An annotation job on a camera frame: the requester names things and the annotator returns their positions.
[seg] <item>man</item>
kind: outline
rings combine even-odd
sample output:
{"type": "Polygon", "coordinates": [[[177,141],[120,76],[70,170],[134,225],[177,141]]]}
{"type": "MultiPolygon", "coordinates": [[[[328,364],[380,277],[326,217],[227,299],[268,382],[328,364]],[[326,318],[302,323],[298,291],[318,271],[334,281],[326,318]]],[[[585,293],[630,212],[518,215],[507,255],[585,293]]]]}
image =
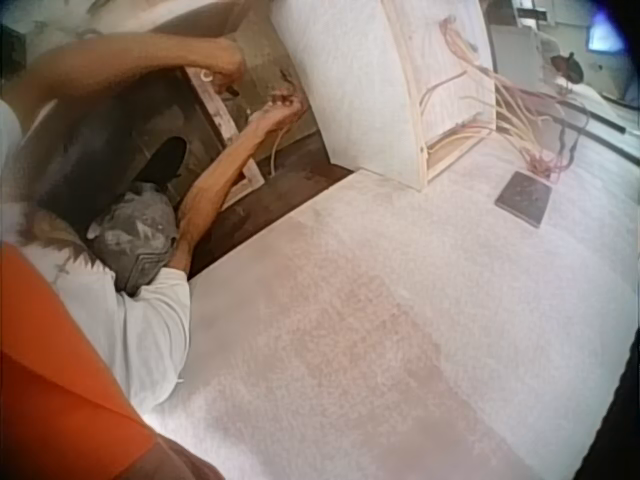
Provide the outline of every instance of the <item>man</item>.
{"type": "Polygon", "coordinates": [[[553,81],[557,75],[560,75],[573,84],[582,83],[584,81],[584,72],[580,63],[575,59],[573,52],[565,57],[562,55],[560,46],[555,38],[540,31],[536,31],[536,35],[540,39],[545,78],[553,81]]]}
{"type": "MultiPolygon", "coordinates": [[[[152,70],[183,65],[211,71],[218,91],[237,80],[244,69],[242,55],[232,42],[160,34],[92,38],[45,54],[3,88],[0,162],[16,150],[22,134],[29,131],[49,102],[94,95],[152,70]]],[[[23,219],[29,209],[24,205],[3,206],[4,239],[19,244],[58,293],[139,412],[171,393],[186,359],[190,308],[187,273],[196,244],[260,143],[269,133],[295,121],[303,110],[301,101],[291,92],[281,92],[272,100],[252,116],[247,128],[187,193],[178,212],[177,241],[168,264],[134,297],[116,291],[114,272],[100,261],[89,260],[83,241],[70,229],[64,231],[60,219],[37,212],[38,228],[57,225],[57,232],[64,231],[69,248],[53,248],[37,241],[25,243],[12,233],[24,229],[23,219]]]]}
{"type": "MultiPolygon", "coordinates": [[[[226,40],[155,34],[100,37],[44,55],[3,86],[0,165],[50,101],[83,98],[146,72],[182,65],[211,71],[217,90],[238,79],[244,68],[238,48],[226,40]]],[[[187,193],[168,265],[133,298],[116,292],[108,268],[86,261],[84,243],[59,218],[36,209],[35,228],[44,229],[44,237],[58,235],[68,248],[25,244],[16,233],[30,209],[2,206],[3,474],[222,478],[214,467],[153,432],[123,392],[145,410],[173,389],[188,346],[186,274],[193,249],[266,135],[303,110],[290,92],[272,100],[187,193]],[[21,248],[6,243],[11,239],[21,248]]]]}

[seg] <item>wall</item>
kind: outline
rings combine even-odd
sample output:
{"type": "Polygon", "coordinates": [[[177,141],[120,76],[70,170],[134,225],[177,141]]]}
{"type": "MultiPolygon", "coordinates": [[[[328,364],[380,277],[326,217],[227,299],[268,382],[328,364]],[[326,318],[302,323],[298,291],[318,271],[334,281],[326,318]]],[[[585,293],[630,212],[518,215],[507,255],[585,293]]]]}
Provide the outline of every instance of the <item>wall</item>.
{"type": "Polygon", "coordinates": [[[561,23],[556,23],[555,26],[540,24],[540,31],[554,37],[563,54],[575,53],[584,70],[586,84],[598,92],[616,97],[624,96],[624,89],[633,72],[630,57],[589,52],[586,27],[561,23]]]}
{"type": "Polygon", "coordinates": [[[563,53],[574,52],[582,65],[585,83],[598,92],[623,97],[633,73],[633,61],[627,55],[607,55],[587,50],[588,24],[593,10],[589,3],[576,0],[536,0],[546,8],[551,24],[539,24],[539,30],[553,36],[563,53]]]}

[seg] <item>wire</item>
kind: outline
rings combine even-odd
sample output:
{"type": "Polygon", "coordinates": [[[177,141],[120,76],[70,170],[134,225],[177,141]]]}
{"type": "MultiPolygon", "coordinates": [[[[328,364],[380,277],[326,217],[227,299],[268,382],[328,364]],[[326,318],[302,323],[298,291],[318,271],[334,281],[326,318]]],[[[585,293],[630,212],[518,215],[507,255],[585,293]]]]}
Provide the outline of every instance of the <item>wire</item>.
{"type": "Polygon", "coordinates": [[[424,113],[424,111],[427,108],[427,104],[429,103],[429,100],[431,100],[431,97],[433,95],[433,92],[436,91],[437,88],[446,85],[449,82],[452,82],[454,80],[457,80],[460,77],[463,77],[467,74],[466,70],[463,70],[462,72],[458,73],[457,75],[454,75],[451,78],[447,78],[446,80],[443,80],[441,82],[436,83],[435,85],[432,85],[431,87],[427,88],[424,93],[422,94],[422,96],[420,97],[420,101],[418,102],[418,105],[421,106],[420,109],[420,113],[424,113]]]}
{"type": "MultiPolygon", "coordinates": [[[[576,136],[576,139],[574,140],[572,146],[569,148],[568,161],[566,163],[563,163],[561,160],[566,148],[566,143],[565,143],[566,123],[564,120],[562,120],[561,130],[559,134],[560,146],[558,149],[558,153],[553,155],[551,159],[546,159],[544,155],[544,149],[536,141],[535,133],[531,125],[529,124],[528,120],[534,121],[538,124],[538,126],[541,126],[543,121],[553,120],[553,118],[550,116],[536,115],[530,109],[530,107],[527,106],[524,94],[520,91],[520,89],[516,85],[514,85],[512,82],[510,82],[508,79],[506,79],[502,75],[499,75],[484,66],[478,65],[477,59],[476,59],[477,55],[474,55],[474,53],[471,52],[471,50],[469,49],[469,45],[470,45],[469,42],[465,40],[464,37],[462,37],[462,35],[460,34],[460,32],[453,26],[455,21],[456,21],[455,16],[449,15],[448,17],[443,19],[439,24],[440,32],[444,37],[447,47],[449,48],[451,53],[455,57],[457,57],[461,62],[468,65],[474,71],[479,72],[484,77],[489,78],[493,82],[494,86],[497,87],[498,92],[500,93],[499,95],[497,95],[499,105],[491,104],[489,102],[483,101],[480,98],[477,98],[474,96],[465,96],[461,98],[479,102],[485,106],[488,106],[489,108],[494,109],[496,113],[500,113],[501,115],[503,115],[511,123],[496,119],[496,126],[504,128],[507,131],[509,131],[512,135],[515,135],[515,137],[513,138],[522,142],[523,146],[521,147],[516,146],[509,139],[507,135],[502,134],[502,132],[499,132],[494,128],[490,128],[487,126],[480,126],[480,125],[475,126],[475,128],[484,128],[491,131],[495,131],[498,134],[500,134],[503,138],[508,140],[509,143],[511,143],[511,145],[523,156],[525,163],[527,164],[527,168],[533,173],[535,173],[536,175],[542,176],[543,178],[549,179],[552,173],[559,174],[566,171],[568,168],[570,168],[575,160],[575,153],[577,150],[578,142],[582,134],[584,133],[585,129],[589,125],[590,115],[586,107],[584,107],[583,105],[584,111],[586,112],[587,119],[584,125],[578,131],[578,135],[576,136]],[[508,111],[507,104],[513,110],[513,113],[508,111]]],[[[478,86],[480,86],[480,88],[489,90],[478,79],[474,78],[473,75],[469,75],[469,76],[472,78],[474,82],[476,82],[478,86]]],[[[421,102],[424,99],[424,104],[421,105],[422,112],[426,109],[426,105],[429,102],[431,95],[433,94],[433,90],[429,92],[429,95],[427,95],[428,92],[425,92],[425,94],[421,98],[421,102]]],[[[536,92],[527,92],[527,96],[532,96],[534,98],[537,98],[543,101],[550,101],[552,106],[560,111],[561,116],[562,117],[565,116],[564,111],[558,105],[558,102],[562,100],[561,98],[554,97],[551,95],[546,95],[546,94],[540,94],[536,92]]],[[[471,133],[460,133],[460,134],[452,135],[450,138],[453,140],[453,139],[460,138],[462,136],[473,136],[473,135],[474,134],[471,134],[471,133]]],[[[446,143],[448,143],[447,140],[442,141],[431,150],[428,149],[428,151],[434,152],[435,150],[437,150],[443,144],[446,144],[446,143]]]]}
{"type": "Polygon", "coordinates": [[[278,150],[280,140],[282,140],[282,137],[284,137],[289,130],[291,130],[291,125],[280,130],[278,132],[278,136],[276,137],[276,141],[273,143],[273,147],[271,148],[271,161],[269,162],[271,166],[271,177],[276,174],[276,150],[278,150]]]}

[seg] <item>wooden floor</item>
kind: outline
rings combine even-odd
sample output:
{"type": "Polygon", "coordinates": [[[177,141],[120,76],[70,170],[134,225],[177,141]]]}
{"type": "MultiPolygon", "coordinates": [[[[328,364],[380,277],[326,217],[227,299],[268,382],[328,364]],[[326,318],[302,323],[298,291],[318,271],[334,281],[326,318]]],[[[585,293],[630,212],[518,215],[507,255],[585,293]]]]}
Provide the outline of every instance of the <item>wooden floor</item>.
{"type": "Polygon", "coordinates": [[[268,158],[258,167],[266,184],[220,213],[196,248],[191,277],[351,173],[329,163],[319,133],[279,151],[273,178],[268,158]]]}

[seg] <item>floor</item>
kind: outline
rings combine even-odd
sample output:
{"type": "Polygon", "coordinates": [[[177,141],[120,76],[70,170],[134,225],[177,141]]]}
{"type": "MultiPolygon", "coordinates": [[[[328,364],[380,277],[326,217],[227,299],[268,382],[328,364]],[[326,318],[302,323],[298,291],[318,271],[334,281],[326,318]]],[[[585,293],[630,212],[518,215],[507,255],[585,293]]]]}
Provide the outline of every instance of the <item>floor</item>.
{"type": "Polygon", "coordinates": [[[277,153],[273,178],[269,178],[269,158],[259,161],[258,167],[266,184],[220,213],[196,248],[192,277],[351,173],[329,162],[317,132],[277,153]]]}
{"type": "Polygon", "coordinates": [[[228,478],[572,478],[637,328],[640,174],[583,139],[535,229],[494,205],[522,167],[492,137],[421,193],[360,171],[236,248],[145,419],[228,478]]]}

